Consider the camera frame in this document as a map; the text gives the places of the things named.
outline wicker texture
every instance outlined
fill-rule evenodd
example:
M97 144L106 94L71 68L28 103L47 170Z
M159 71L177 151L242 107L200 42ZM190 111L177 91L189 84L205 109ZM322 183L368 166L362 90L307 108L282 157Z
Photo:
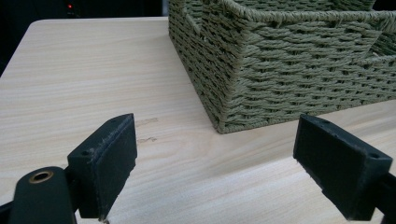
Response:
M347 2L170 1L170 36L218 132L396 99L396 14Z

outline basket rim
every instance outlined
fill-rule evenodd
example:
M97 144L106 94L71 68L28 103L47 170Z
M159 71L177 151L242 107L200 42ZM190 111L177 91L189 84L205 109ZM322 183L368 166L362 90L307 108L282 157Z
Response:
M244 7L234 0L203 0L204 4L210 2L220 3L224 9L248 21L275 21L278 24L295 21L380 21L379 29L396 32L396 11L260 11Z

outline wood grain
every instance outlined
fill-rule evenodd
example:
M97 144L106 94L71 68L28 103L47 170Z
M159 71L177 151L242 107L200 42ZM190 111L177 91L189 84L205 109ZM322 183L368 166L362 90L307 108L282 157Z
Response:
M347 223L291 156L297 121L214 131L167 25L31 25L0 79L0 204L12 200L23 175L65 167L67 154L102 123L132 112L137 165L110 223ZM396 101L321 117L396 158ZM372 223L381 217L376 211Z

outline green woven basket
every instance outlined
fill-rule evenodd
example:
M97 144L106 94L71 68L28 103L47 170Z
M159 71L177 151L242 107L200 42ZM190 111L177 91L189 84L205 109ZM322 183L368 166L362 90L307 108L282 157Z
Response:
M231 133L396 99L396 12L372 5L170 0L169 32L215 128Z

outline basket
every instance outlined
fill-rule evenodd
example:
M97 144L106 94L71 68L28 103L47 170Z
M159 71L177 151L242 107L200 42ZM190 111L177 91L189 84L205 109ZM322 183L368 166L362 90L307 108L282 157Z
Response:
M219 133L396 98L396 13L313 2L170 1L171 39Z

